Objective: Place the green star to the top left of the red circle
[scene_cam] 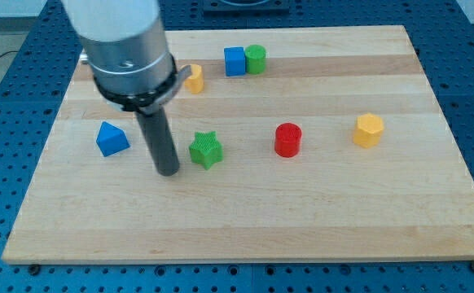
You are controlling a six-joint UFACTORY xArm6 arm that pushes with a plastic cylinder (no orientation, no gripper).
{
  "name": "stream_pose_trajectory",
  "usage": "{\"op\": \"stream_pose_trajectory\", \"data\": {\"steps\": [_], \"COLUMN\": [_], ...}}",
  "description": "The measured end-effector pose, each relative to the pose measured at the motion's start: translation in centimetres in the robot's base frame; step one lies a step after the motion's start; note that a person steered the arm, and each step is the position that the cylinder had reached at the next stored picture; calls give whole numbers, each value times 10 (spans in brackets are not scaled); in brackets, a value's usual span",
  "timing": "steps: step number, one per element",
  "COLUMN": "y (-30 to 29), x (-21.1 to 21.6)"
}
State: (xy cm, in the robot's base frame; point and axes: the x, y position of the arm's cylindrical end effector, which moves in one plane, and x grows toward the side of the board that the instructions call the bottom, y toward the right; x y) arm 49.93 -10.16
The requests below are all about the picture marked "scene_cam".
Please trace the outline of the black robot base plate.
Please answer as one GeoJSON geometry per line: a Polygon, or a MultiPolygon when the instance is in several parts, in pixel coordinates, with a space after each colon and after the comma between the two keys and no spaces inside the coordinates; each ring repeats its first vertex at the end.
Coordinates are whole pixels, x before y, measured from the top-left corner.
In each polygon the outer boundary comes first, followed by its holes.
{"type": "Polygon", "coordinates": [[[203,13],[288,12],[290,0],[203,0],[203,13]]]}

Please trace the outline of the yellow block behind arm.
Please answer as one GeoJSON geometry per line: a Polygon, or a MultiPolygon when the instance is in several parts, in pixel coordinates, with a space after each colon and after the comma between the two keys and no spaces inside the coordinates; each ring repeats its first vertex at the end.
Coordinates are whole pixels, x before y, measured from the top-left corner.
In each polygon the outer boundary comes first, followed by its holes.
{"type": "Polygon", "coordinates": [[[204,90],[204,73],[199,64],[190,64],[191,75],[184,81],[184,86],[191,94],[199,94],[204,90]]]}

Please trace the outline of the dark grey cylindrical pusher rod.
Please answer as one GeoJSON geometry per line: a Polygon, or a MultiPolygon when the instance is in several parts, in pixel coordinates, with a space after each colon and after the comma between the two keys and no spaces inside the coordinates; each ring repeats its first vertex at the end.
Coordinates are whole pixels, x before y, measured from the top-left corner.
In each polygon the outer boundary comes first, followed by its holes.
{"type": "Polygon", "coordinates": [[[156,171],[165,177],[174,175],[180,163],[165,110],[150,115],[137,112],[136,117],[156,171]]]}

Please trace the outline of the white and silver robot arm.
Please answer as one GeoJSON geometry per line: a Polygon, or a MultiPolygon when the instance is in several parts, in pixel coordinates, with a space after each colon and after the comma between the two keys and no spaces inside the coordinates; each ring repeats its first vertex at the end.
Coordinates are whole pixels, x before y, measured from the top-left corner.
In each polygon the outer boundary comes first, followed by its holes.
{"type": "Polygon", "coordinates": [[[164,110],[191,76],[169,50],[157,0],[63,0],[101,95],[133,112],[156,171],[174,175],[178,154],[164,110]]]}

